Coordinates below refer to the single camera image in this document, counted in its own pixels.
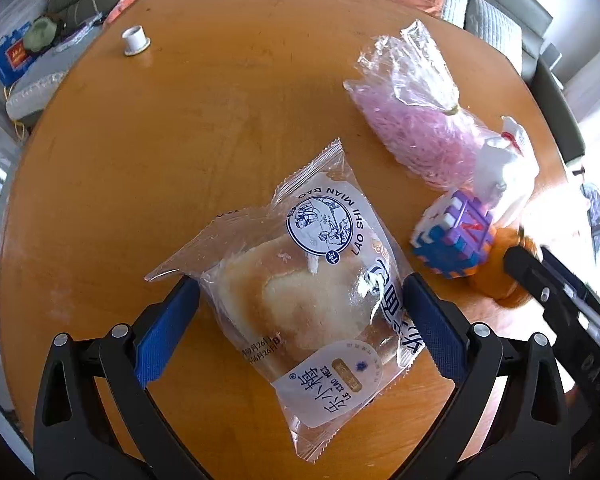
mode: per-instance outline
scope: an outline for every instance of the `metal screw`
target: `metal screw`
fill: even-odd
[[[111,335],[113,337],[124,337],[129,333],[129,327],[124,324],[116,325],[111,329]]]
[[[491,330],[485,324],[478,323],[474,326],[474,332],[480,337],[487,337],[491,333]]]
[[[546,336],[544,334],[539,333],[539,332],[536,333],[536,334],[534,334],[534,340],[540,346],[547,346],[549,344],[549,340],[546,338]]]
[[[58,334],[55,338],[54,338],[54,345],[56,346],[62,346],[64,343],[66,343],[69,340],[69,336],[67,334]]]

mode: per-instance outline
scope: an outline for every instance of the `circular logo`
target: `circular logo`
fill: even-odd
[[[330,196],[312,196],[291,208],[286,229],[305,251],[326,256],[336,264],[353,236],[353,222],[347,208]]]

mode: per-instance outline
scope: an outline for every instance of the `gray striped cushion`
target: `gray striped cushion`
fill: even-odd
[[[509,16],[484,0],[469,0],[464,28],[501,51],[522,72],[522,29]]]
[[[469,0],[445,0],[440,18],[453,23],[456,27],[464,28],[464,15],[466,14],[466,4],[468,2]]]

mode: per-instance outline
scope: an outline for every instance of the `packaged bread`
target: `packaged bread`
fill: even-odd
[[[200,282],[309,462],[424,346],[402,302],[411,268],[339,140],[269,205],[217,217],[147,279],[172,272]]]

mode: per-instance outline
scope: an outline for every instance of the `bread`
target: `bread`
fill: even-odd
[[[380,348],[395,336],[384,319],[370,326],[379,297],[368,290],[359,257],[347,248],[336,265],[320,257],[316,269],[315,261],[285,234],[224,259],[218,269],[216,301],[237,331],[249,342],[280,338],[274,352],[254,363],[269,381],[334,341],[370,339]]]

